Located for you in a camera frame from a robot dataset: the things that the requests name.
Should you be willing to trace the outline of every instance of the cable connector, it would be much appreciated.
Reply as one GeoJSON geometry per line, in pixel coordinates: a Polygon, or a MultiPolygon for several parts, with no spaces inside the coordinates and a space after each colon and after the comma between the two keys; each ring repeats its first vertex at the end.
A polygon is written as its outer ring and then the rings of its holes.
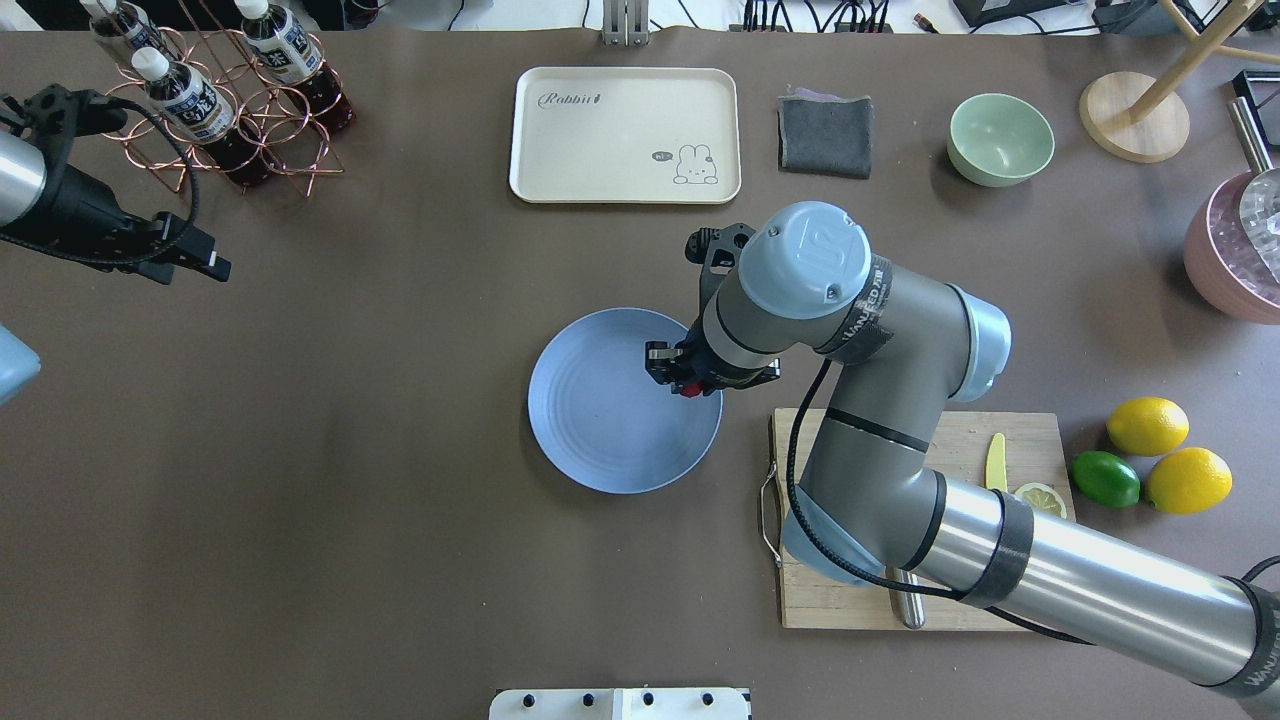
{"type": "Polygon", "coordinates": [[[915,18],[913,19],[915,20],[915,27],[923,29],[924,32],[938,35],[938,28],[933,27],[933,23],[929,22],[929,18],[925,18],[920,13],[916,13],[915,18]]]}

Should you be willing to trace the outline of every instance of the knife handle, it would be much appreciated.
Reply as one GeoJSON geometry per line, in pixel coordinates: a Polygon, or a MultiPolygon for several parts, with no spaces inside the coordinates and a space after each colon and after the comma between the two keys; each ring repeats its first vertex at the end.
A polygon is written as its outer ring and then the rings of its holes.
{"type": "MultiPolygon", "coordinates": [[[[920,579],[899,570],[897,568],[886,568],[887,575],[891,580],[897,580],[899,583],[908,583],[913,585],[920,584],[920,579]]],[[[890,597],[893,600],[893,610],[896,611],[902,624],[913,630],[919,630],[924,626],[924,598],[914,592],[897,592],[888,591],[890,597]]]]}

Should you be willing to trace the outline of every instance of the yellow lemon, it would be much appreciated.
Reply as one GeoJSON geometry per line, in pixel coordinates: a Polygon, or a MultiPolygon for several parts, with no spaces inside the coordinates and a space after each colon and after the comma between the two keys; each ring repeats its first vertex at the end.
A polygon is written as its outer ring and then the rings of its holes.
{"type": "Polygon", "coordinates": [[[1027,501],[1027,505],[1038,507],[1050,515],[1066,519],[1066,502],[1062,501],[1062,496],[1044,483],[1027,483],[1018,488],[1014,497],[1020,497],[1027,501]]]}
{"type": "Polygon", "coordinates": [[[1147,498],[1157,510],[1189,515],[1208,510],[1231,492],[1231,469],[1203,447],[1187,447],[1156,462],[1147,498]]]}
{"type": "Polygon", "coordinates": [[[1187,413],[1164,397],[1135,397],[1107,419],[1111,442],[1130,455],[1164,455],[1187,439],[1187,413]]]}

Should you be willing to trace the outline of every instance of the pink bowl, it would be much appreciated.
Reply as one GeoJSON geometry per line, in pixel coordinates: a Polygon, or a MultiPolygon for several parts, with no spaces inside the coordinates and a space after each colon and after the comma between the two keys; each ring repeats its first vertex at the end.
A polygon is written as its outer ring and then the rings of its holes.
{"type": "Polygon", "coordinates": [[[1187,228],[1183,264],[1192,284],[1219,310],[1266,325],[1280,325],[1280,283],[1271,277],[1240,225],[1239,206],[1253,173],[1217,186],[1187,228]],[[1234,259],[1229,266],[1226,259],[1234,259]]]}

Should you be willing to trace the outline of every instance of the lime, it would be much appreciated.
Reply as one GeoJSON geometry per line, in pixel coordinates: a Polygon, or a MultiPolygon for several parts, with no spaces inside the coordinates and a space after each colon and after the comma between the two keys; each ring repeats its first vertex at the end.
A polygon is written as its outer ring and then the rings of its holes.
{"type": "Polygon", "coordinates": [[[1084,497],[1107,507],[1129,507],[1138,502],[1142,483],[1133,465],[1102,450],[1075,456],[1071,479],[1084,497]]]}
{"type": "Polygon", "coordinates": [[[1066,502],[1062,501],[1062,496],[1057,495],[1056,489],[1044,483],[1027,483],[1018,488],[1014,497],[1020,497],[1027,501],[1027,505],[1043,510],[1050,515],[1066,519],[1066,502]]]}
{"type": "Polygon", "coordinates": [[[1164,455],[1187,439],[1187,413],[1172,400],[1135,397],[1121,404],[1107,419],[1111,442],[1130,455],[1164,455]]]}
{"type": "Polygon", "coordinates": [[[1188,447],[1161,459],[1147,477],[1147,498],[1157,510],[1176,515],[1208,510],[1230,492],[1231,469],[1203,447],[1188,447]]]}

